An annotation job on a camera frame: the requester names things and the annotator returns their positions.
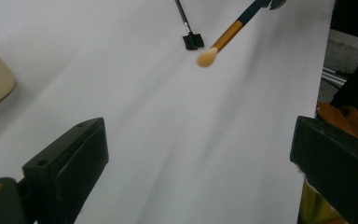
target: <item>makeup brush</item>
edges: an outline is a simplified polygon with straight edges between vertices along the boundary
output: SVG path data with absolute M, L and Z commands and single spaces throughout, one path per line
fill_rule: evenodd
M 210 66 L 216 58 L 217 53 L 222 50 L 226 44 L 228 44 L 228 42 L 244 25 L 246 25 L 249 20 L 252 19 L 261 7 L 264 7 L 265 4 L 268 4 L 269 2 L 270 0 L 255 0 L 248 8 L 246 8 L 237 20 L 228 27 L 228 29 L 216 40 L 216 42 L 214 42 L 210 49 L 201 53 L 197 59 L 197 64 L 200 67 Z

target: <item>white table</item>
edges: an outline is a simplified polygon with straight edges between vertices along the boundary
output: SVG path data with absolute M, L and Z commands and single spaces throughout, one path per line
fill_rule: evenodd
M 250 0 L 182 0 L 207 47 Z M 104 117 L 110 162 L 76 223 L 296 223 L 296 117 L 314 114 L 334 0 L 262 9 L 210 68 L 173 0 L 0 1 L 0 177 Z

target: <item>brown leather object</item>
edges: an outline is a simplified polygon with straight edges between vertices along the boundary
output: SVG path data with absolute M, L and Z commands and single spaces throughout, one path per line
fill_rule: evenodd
M 327 123 L 358 138 L 358 110 L 346 105 L 335 108 L 325 103 L 317 103 L 316 114 Z

